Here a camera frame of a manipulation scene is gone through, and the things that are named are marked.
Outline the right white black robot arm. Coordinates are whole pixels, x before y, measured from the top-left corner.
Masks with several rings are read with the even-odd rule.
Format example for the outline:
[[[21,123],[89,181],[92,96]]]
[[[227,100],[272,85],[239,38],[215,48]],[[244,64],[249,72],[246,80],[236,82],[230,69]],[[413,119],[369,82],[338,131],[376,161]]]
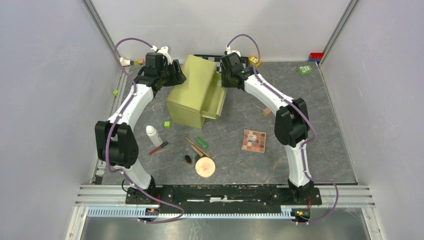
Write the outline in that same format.
[[[252,66],[244,66],[236,52],[226,52],[220,58],[220,66],[222,87],[251,94],[274,114],[274,135],[284,146],[289,165],[288,196],[293,203],[302,204],[314,189],[306,152],[311,128],[306,102],[280,92]]]

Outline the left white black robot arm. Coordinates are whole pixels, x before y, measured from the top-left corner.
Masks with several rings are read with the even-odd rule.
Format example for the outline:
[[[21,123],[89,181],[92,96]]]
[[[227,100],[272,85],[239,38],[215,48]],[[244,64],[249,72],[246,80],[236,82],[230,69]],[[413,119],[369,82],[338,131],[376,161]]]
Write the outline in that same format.
[[[124,102],[106,121],[95,124],[98,158],[106,163],[110,173],[120,173],[138,190],[145,204],[157,198],[154,178],[145,171],[138,160],[139,146],[133,128],[141,113],[163,87],[182,84],[186,80],[177,59],[165,52],[149,52],[145,65],[132,79],[132,86]]]

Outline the green makeup organizer box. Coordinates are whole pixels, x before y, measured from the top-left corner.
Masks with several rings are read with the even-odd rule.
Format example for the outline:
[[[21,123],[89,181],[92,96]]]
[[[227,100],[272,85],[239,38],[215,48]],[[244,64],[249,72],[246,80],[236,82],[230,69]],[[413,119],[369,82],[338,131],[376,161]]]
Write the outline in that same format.
[[[186,76],[183,84],[170,91],[166,106],[173,122],[202,129],[206,119],[221,116],[227,89],[222,87],[216,62],[188,55],[181,69]]]

